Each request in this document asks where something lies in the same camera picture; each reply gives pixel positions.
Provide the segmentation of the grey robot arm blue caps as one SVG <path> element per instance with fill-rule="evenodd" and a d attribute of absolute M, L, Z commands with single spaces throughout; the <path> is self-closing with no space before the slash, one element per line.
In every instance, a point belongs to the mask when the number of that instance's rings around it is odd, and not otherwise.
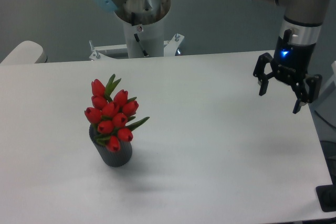
<path fill-rule="evenodd" d="M 169 13 L 171 0 L 93 0 L 101 9 L 115 13 L 122 21 L 130 58 L 162 57 L 162 20 Z M 293 112 L 314 102 L 322 77 L 309 74 L 308 66 L 318 41 L 330 0 L 264 0 L 286 9 L 273 55 L 259 56 L 253 75 L 267 91 L 271 78 L 290 86 L 296 95 Z"/>

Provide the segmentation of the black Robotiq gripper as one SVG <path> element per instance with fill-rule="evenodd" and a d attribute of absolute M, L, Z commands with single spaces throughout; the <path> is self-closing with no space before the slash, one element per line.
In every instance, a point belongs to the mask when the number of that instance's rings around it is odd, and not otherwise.
<path fill-rule="evenodd" d="M 258 78 L 260 85 L 259 95 L 266 94 L 269 79 L 275 73 L 276 80 L 291 86 L 296 95 L 293 114 L 297 114 L 307 103 L 314 102 L 319 96 L 322 84 L 322 75 L 307 74 L 314 48 L 315 44 L 307 46 L 285 44 L 283 39 L 278 37 L 274 57 L 272 58 L 267 52 L 260 55 L 254 68 L 253 76 Z M 268 63 L 271 64 L 272 71 L 265 74 Z"/>

